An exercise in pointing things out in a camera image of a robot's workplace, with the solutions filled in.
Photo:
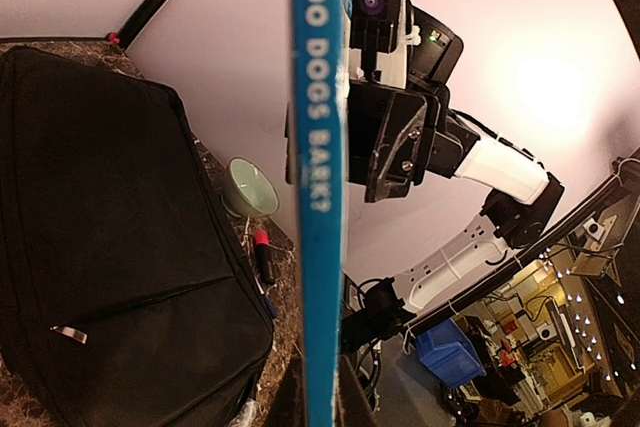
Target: book spine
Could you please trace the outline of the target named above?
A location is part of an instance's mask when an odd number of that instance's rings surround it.
[[[334,425],[345,243],[345,7],[293,1],[294,143],[309,427]]]

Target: camera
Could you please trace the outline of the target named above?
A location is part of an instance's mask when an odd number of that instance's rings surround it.
[[[463,43],[411,0],[350,4],[348,179],[366,187],[365,202],[405,197],[427,170],[451,177],[476,140],[447,115]]]

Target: blue storage bin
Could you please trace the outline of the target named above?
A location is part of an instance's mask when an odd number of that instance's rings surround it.
[[[487,375],[473,345],[451,319],[420,335],[417,344],[420,362],[451,389]]]

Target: black laptop bag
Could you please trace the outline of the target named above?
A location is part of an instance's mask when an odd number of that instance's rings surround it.
[[[168,87],[0,58],[0,349],[70,426],[224,426],[273,325]]]

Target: cable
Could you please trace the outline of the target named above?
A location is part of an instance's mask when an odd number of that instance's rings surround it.
[[[379,352],[373,353],[373,369],[371,370],[371,380],[369,381],[369,385],[365,389],[364,393],[367,398],[369,398],[376,387],[378,386],[378,382],[380,381],[380,376],[382,374],[382,356]]]
[[[362,288],[365,285],[373,284],[374,282],[379,284],[380,282],[382,282],[382,279],[379,279],[379,278],[369,279],[369,280],[365,280],[359,285],[356,285],[356,290],[358,291],[358,304],[360,304],[361,309],[364,309],[364,303],[362,302],[362,298],[364,297],[364,290],[362,290]]]
[[[534,300],[538,300],[538,299],[544,300],[545,302],[542,303],[542,305],[540,306],[540,309],[538,310],[538,313],[536,314],[536,316],[533,319],[529,315],[527,315],[529,317],[529,319],[531,319],[532,323],[535,323],[540,318],[540,316],[542,315],[542,310],[544,309],[544,305],[546,304],[546,301],[549,300],[549,299],[553,300],[553,297],[551,295],[545,295],[545,296],[536,295],[535,297],[533,297],[533,298],[531,298],[531,299],[529,299],[527,301],[527,304],[525,305],[526,309],[529,310],[529,304],[531,302],[533,302]]]
[[[365,351],[364,354],[362,354],[362,357],[360,357],[360,359],[358,360],[358,363],[356,364],[356,368],[355,368],[356,372],[360,372],[360,367],[362,367],[362,364],[364,363],[364,359],[366,359],[369,355],[373,357],[373,349],[375,348],[375,346],[376,346],[375,342],[372,342],[369,344],[369,347],[367,347],[367,350]]]
[[[474,116],[469,115],[466,112],[462,112],[460,110],[451,109],[450,112],[453,112],[454,117],[456,117],[456,116],[462,117],[464,120],[467,120],[467,121],[471,122],[476,127],[478,127],[480,130],[482,130],[485,134],[487,134],[489,137],[493,137],[494,139],[498,138],[498,134],[496,134],[493,130],[491,130],[489,127],[484,125],[482,122],[480,122]]]
[[[492,267],[495,267],[496,265],[500,265],[502,262],[504,262],[504,259],[507,258],[508,252],[509,251],[505,250],[504,254],[502,254],[502,258],[500,260],[496,261],[496,262],[491,262],[489,260],[485,260],[484,263],[487,264],[487,265],[490,265]]]
[[[566,252],[567,250],[573,250],[574,247],[563,247],[562,249],[548,255],[546,258],[547,259],[553,259],[554,257],[562,254],[563,252]],[[596,253],[595,251],[590,251],[590,252],[585,252],[589,257],[600,257],[602,259],[608,259],[609,257],[606,255],[600,255],[598,253]]]
[[[590,255],[599,255],[602,252],[610,252],[612,250],[617,250],[624,247],[624,242],[620,242],[616,245],[613,245],[611,247],[608,247],[606,249],[601,249],[601,250],[586,249],[584,247],[578,247],[577,245],[563,244],[562,242],[558,242],[557,244],[554,244],[554,245],[557,245],[558,247],[568,247],[570,249],[577,250],[578,252],[583,252]]]

